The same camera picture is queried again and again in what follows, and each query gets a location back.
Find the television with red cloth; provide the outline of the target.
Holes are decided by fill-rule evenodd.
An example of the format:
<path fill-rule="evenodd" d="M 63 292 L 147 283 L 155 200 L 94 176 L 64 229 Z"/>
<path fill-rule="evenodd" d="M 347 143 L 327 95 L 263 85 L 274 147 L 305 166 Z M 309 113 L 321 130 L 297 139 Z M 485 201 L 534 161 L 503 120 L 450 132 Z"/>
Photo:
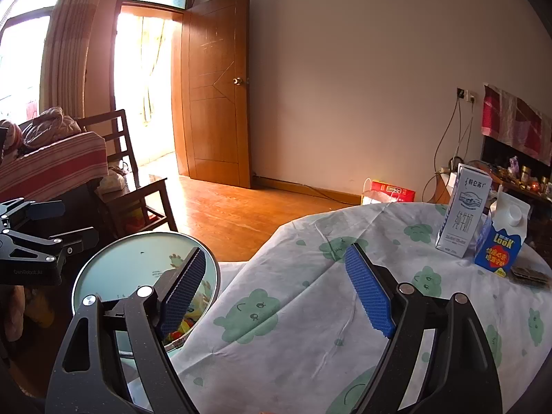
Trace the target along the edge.
<path fill-rule="evenodd" d="M 484 84 L 481 133 L 551 165 L 551 117 L 523 99 Z"/>

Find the flat brown sachet packets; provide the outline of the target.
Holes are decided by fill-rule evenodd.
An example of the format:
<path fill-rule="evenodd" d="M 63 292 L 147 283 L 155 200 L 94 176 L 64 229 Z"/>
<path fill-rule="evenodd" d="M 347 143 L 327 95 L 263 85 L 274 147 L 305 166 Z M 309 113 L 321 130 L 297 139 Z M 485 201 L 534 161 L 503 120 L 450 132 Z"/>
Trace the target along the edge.
<path fill-rule="evenodd" d="M 551 284 L 551 278 L 543 272 L 522 266 L 514 266 L 511 269 L 515 279 L 534 287 L 545 288 Z"/>

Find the red white paper bag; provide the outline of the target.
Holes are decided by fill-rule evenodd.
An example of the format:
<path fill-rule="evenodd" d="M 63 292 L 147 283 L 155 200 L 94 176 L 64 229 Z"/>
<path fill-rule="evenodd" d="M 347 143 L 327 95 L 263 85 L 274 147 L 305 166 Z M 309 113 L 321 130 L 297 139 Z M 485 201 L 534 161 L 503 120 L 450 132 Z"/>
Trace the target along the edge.
<path fill-rule="evenodd" d="M 364 181 L 361 204 L 414 202 L 415 191 L 400 186 L 367 178 Z"/>

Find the wooden TV cabinet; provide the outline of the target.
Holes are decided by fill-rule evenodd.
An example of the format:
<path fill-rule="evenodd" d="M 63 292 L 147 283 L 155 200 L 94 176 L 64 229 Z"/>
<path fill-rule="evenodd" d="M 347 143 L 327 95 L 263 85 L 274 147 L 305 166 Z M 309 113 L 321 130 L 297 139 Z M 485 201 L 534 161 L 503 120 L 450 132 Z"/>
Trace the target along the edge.
<path fill-rule="evenodd" d="M 515 196 L 530 205 L 528 238 L 526 241 L 535 249 L 550 249 L 551 200 L 531 189 L 531 185 L 522 185 L 507 177 L 506 172 L 500 171 L 496 166 L 490 166 L 479 160 L 470 161 L 469 165 L 489 173 L 492 178 L 493 190 L 498 191 L 502 187 L 505 193 Z M 433 180 L 435 181 L 435 189 L 430 202 L 447 204 L 454 186 L 452 175 L 440 173 Z"/>

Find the wooden chair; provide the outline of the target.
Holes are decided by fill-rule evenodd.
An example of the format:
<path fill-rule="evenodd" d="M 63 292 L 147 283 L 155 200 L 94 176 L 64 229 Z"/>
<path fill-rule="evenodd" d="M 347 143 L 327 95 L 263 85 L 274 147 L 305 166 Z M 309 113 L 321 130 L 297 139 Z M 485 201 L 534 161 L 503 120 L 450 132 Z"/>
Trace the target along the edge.
<path fill-rule="evenodd" d="M 96 125 L 110 124 L 110 132 L 103 138 L 105 143 L 114 145 L 115 152 L 107 156 L 107 162 L 114 175 L 122 179 L 122 188 L 107 193 L 96 190 L 96 198 L 112 235 L 119 239 L 162 225 L 176 232 L 178 227 L 167 194 L 167 180 L 140 178 L 125 111 L 120 109 L 82 118 L 78 124 L 86 132 Z"/>

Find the wooden door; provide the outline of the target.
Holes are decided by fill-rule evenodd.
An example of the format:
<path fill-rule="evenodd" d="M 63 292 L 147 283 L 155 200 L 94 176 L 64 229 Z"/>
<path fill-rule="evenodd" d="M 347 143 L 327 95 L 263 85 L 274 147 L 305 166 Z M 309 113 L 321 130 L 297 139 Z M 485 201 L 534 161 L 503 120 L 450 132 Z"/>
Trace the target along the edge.
<path fill-rule="evenodd" d="M 250 0 L 187 9 L 175 38 L 173 133 L 178 171 L 252 186 L 249 122 Z"/>

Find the yellow plastic wrapper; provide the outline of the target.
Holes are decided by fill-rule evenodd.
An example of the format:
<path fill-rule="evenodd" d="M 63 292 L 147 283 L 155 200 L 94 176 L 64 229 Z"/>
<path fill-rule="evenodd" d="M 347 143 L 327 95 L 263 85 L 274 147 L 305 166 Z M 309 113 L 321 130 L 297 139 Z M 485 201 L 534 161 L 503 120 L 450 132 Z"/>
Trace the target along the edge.
<path fill-rule="evenodd" d="M 169 333 L 166 337 L 168 342 L 179 339 L 186 335 L 199 321 L 200 317 L 203 315 L 205 309 L 208 306 L 208 299 L 203 294 L 197 294 L 190 306 L 187 308 L 186 313 L 184 314 L 183 320 L 180 322 L 177 330 Z"/>

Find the blue white Look carton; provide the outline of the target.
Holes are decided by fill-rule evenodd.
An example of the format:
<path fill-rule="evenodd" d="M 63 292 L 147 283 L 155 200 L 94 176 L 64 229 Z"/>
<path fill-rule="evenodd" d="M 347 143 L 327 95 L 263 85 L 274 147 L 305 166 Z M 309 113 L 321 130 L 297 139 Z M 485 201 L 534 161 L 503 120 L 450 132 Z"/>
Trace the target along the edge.
<path fill-rule="evenodd" d="M 473 262 L 506 278 L 527 236 L 530 209 L 500 187 L 478 236 Z"/>

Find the white green patterned tablecloth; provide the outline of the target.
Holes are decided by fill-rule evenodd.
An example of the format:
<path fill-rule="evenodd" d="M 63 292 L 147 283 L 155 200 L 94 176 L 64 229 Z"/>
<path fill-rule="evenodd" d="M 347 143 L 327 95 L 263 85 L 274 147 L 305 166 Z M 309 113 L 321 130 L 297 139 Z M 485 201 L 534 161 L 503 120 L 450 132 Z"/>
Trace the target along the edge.
<path fill-rule="evenodd" d="M 229 282 L 171 357 L 203 413 L 347 413 L 384 352 L 344 266 L 368 258 L 422 294 L 467 294 L 512 406 L 551 350 L 551 293 L 435 248 L 442 205 L 388 203 L 293 220 Z"/>

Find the white blue milk carton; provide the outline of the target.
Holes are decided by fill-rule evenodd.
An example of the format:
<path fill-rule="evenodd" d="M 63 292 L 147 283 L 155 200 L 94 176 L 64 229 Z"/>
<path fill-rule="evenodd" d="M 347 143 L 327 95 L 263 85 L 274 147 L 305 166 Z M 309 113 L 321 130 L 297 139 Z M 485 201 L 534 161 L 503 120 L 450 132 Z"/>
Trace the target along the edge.
<path fill-rule="evenodd" d="M 435 247 L 457 258 L 468 249 L 491 189 L 491 176 L 474 167 L 460 164 L 451 199 L 437 233 Z"/>

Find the light green trash bin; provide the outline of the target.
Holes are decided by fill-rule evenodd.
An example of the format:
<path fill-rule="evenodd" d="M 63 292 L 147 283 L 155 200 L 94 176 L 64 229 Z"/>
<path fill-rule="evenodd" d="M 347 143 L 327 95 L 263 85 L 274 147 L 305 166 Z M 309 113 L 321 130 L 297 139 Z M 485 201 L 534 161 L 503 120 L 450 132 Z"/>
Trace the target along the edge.
<path fill-rule="evenodd" d="M 164 272 L 182 265 L 193 248 L 201 249 L 206 258 L 205 272 L 195 294 L 203 294 L 209 301 L 200 321 L 219 295 L 220 266 L 209 248 L 199 240 L 172 231 L 127 236 L 97 252 L 77 276 L 71 294 L 72 310 L 77 311 L 89 294 L 98 294 L 103 301 L 117 300 L 129 296 L 142 285 L 154 285 Z M 166 336 L 163 340 L 166 351 L 181 348 L 194 327 L 172 342 L 168 342 Z"/>

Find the striped curtain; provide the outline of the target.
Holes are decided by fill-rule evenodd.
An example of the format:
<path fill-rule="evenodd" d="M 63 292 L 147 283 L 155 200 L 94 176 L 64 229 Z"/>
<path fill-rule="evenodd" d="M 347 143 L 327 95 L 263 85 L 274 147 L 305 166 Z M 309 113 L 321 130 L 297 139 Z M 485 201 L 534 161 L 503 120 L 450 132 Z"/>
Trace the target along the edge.
<path fill-rule="evenodd" d="M 74 118 L 112 110 L 112 58 L 121 0 L 57 0 L 42 58 L 39 106 Z"/>

